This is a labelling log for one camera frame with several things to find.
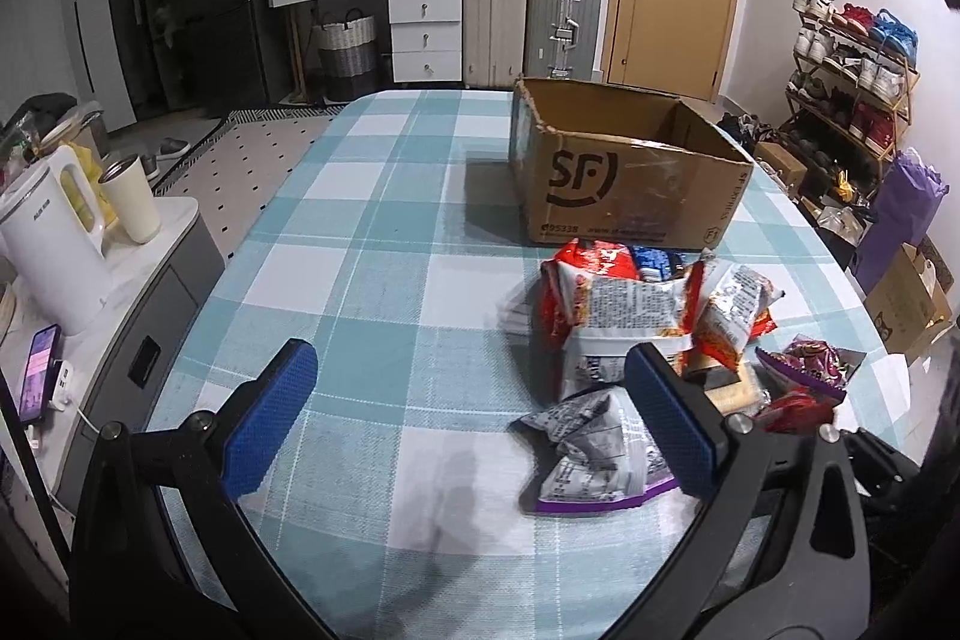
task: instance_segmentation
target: blue plaid tablecloth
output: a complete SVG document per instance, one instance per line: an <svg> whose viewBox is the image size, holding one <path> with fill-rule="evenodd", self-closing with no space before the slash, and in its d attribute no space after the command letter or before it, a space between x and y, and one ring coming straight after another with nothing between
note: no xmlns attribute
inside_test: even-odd
<svg viewBox="0 0 960 640"><path fill-rule="evenodd" d="M217 410L290 336L316 346L317 389L241 506L344 637L598 637L695 511L679 491L600 517L523 509L552 466L510 424L550 401L531 291L554 249L524 235L510 102L390 91L344 109L227 266L152 415L163 429ZM869 316L758 167L719 253L786 291L764 347L805 333L869 352L841 423L899 444ZM167 501L200 584L226 600L178 496Z"/></svg>

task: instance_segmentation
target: phone screen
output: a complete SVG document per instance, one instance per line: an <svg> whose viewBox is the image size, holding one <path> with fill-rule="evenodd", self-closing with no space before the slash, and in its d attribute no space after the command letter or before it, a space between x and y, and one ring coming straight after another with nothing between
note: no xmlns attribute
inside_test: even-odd
<svg viewBox="0 0 960 640"><path fill-rule="evenodd" d="M51 326L35 333L34 341L30 345L30 357L27 358L23 389L20 391L20 420L23 423L31 423L43 416L47 369L50 366L58 330L59 326Z"/></svg>

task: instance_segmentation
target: smartphone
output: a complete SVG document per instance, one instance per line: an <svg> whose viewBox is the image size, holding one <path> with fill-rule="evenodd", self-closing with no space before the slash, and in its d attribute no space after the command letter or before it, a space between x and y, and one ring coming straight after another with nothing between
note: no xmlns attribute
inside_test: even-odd
<svg viewBox="0 0 960 640"><path fill-rule="evenodd" d="M56 383L56 378L50 375L54 362L59 359L60 335L61 327L56 323L34 335L20 390L20 422L24 425L40 423L46 413Z"/></svg>

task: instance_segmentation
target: suitcase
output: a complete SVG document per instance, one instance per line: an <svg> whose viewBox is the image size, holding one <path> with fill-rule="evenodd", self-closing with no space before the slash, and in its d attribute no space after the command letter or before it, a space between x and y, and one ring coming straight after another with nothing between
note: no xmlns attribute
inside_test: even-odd
<svg viewBox="0 0 960 640"><path fill-rule="evenodd" d="M591 80L599 28L600 0L527 0L523 73Z"/></svg>
<svg viewBox="0 0 960 640"><path fill-rule="evenodd" d="M523 68L527 0L464 0L464 85L512 88Z"/></svg>

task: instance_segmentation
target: white kettle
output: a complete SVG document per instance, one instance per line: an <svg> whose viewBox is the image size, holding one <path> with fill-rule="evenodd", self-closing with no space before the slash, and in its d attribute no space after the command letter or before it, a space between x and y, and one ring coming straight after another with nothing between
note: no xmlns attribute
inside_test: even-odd
<svg viewBox="0 0 960 640"><path fill-rule="evenodd" d="M93 214L89 232L61 188L64 170ZM104 214L69 145L32 165L0 196L0 237L40 311L66 335L80 333L103 309L112 288L100 249Z"/></svg>

